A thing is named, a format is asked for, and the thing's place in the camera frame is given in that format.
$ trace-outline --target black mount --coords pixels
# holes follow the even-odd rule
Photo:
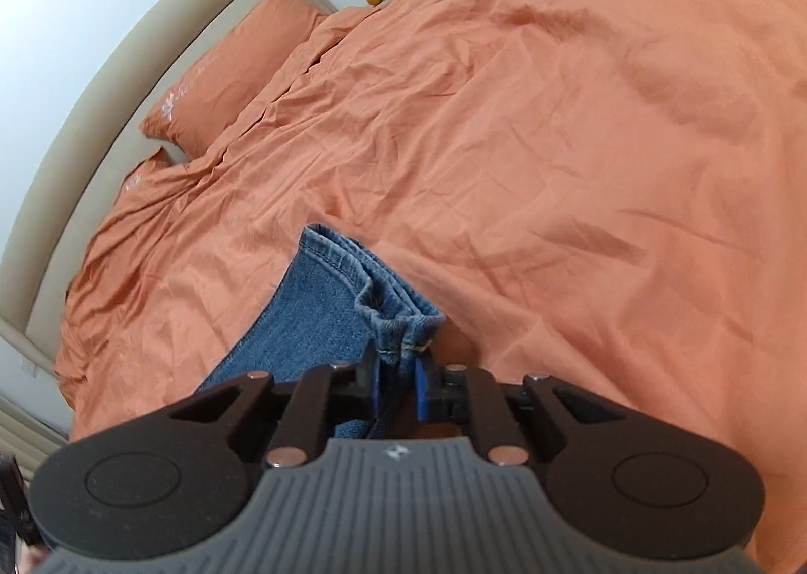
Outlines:
[[[315,367],[296,383],[253,372],[69,445],[31,486],[36,523],[51,545],[95,559],[193,547],[266,476],[318,460],[338,424],[374,417],[375,360],[370,345],[358,365]],[[529,468],[568,524],[623,554],[718,554],[744,544],[762,512],[760,478],[738,453],[558,379],[499,385],[426,356],[416,401],[419,420],[454,423],[477,456]]]

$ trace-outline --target logo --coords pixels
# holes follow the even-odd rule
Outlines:
[[[411,452],[403,444],[395,444],[391,446],[389,449],[386,449],[384,453],[386,453],[394,461],[400,462],[405,457],[407,457]]]

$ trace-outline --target white embroidery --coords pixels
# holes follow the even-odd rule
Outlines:
[[[130,191],[137,187],[137,183],[140,182],[140,179],[143,177],[142,174],[134,174],[130,179],[126,180],[126,184],[124,185],[124,191]]]
[[[176,92],[174,92],[173,89],[171,89],[168,92],[168,97],[165,99],[165,102],[162,104],[162,115],[168,121],[173,121],[174,120],[174,105],[176,104],[176,102],[181,97],[183,97],[186,93],[188,93],[188,90],[191,89],[191,87],[194,85],[194,82],[199,78],[200,75],[202,75],[202,73],[204,73],[204,70],[207,68],[208,65],[215,62],[215,59],[216,59],[216,55],[212,55],[211,58],[209,59],[209,61],[207,61],[207,63],[205,63],[205,65],[198,66],[196,68],[196,71],[194,72],[194,76],[191,78],[191,80],[188,80],[187,82],[183,82],[183,84],[179,85],[177,87]]]

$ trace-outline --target wrinkled fabric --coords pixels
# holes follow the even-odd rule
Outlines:
[[[415,358],[445,316],[358,241],[307,226],[272,300],[207,376],[208,389],[250,371],[278,383],[335,360],[357,364],[368,343],[378,354],[375,421],[349,421],[337,437],[384,437],[412,385]]]
[[[549,371],[744,453],[767,490],[751,551],[790,574],[807,560],[805,16],[393,0],[329,17],[205,156],[149,175],[94,237],[57,364],[74,437],[191,394],[326,223],[445,312],[443,362]]]
[[[156,101],[138,128],[203,155],[325,14],[308,0],[261,0]]]

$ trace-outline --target orange bedsheet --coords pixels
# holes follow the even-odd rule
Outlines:
[[[334,15],[93,239],[58,359],[74,437],[194,391],[321,221],[447,313],[473,348],[444,359],[550,371],[745,453],[768,494],[752,550],[789,574],[807,560],[805,17],[807,0]]]

